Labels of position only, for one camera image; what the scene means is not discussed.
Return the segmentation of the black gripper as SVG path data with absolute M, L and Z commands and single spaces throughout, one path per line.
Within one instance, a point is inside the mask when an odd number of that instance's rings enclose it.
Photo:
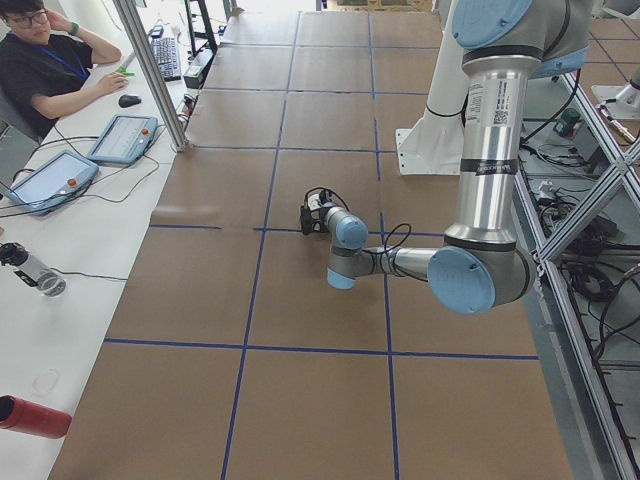
M 300 226 L 303 235 L 312 233 L 329 233 L 326 224 L 326 217 L 331 206 L 320 206 L 311 208 L 309 205 L 300 206 Z

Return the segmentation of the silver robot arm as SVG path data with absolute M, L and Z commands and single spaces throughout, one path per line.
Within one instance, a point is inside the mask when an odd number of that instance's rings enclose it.
M 387 273 L 427 282 L 438 301 L 460 314 L 483 313 L 522 297 L 533 262 L 508 224 L 518 171 L 529 80 L 579 69 L 587 56 L 589 1 L 460 1 L 446 36 L 461 50 L 468 89 L 453 224 L 438 249 L 367 246 L 366 224 L 329 189 L 307 192 L 304 234 L 331 237 L 328 283 L 350 289 L 357 278 Z

